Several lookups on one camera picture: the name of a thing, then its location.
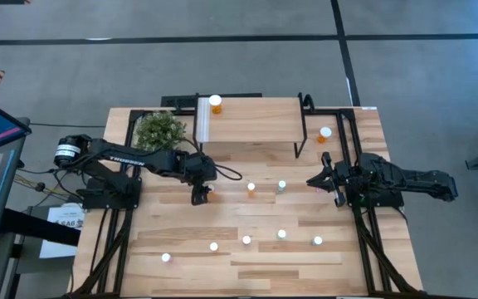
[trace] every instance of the potted plant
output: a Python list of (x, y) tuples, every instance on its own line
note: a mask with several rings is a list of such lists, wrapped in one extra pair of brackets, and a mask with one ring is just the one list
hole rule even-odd
[(186, 124), (170, 111), (146, 115), (136, 128), (135, 147), (142, 150), (174, 150), (183, 141)]

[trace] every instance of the white label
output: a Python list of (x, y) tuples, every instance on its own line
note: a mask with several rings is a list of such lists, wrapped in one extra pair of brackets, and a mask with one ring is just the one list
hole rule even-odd
[(55, 156), (57, 156), (57, 155), (65, 155), (65, 156), (75, 157), (75, 152), (72, 152), (70, 150), (57, 150)]
[(77, 154), (80, 154), (80, 149), (73, 145), (58, 145), (56, 147), (56, 150), (72, 150), (76, 152)]

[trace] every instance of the black line on floor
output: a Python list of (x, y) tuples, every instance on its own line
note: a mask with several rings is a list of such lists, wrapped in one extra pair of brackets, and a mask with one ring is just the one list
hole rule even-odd
[(336, 41), (335, 35), (252, 35), (214, 37), (127, 37), (106, 40), (90, 39), (32, 39), (0, 40), (0, 46), (46, 46), (46, 45), (112, 45), (112, 44), (157, 44), (192, 42), (314, 42)]
[(347, 41), (447, 41), (447, 40), (478, 40), (478, 33), (447, 33), (447, 34), (363, 34), (348, 35)]
[(342, 15), (340, 14), (339, 1), (331, 0), (331, 7), (333, 8), (335, 26), (337, 27), (337, 37), (339, 38), (340, 54), (342, 55), (344, 72), (346, 73), (346, 79), (348, 79), (349, 97), (352, 105), (361, 106), (359, 92), (357, 91), (357, 83), (355, 82), (354, 67), (352, 66), (352, 60), (349, 56), (348, 43), (346, 42), (346, 35), (344, 33)]

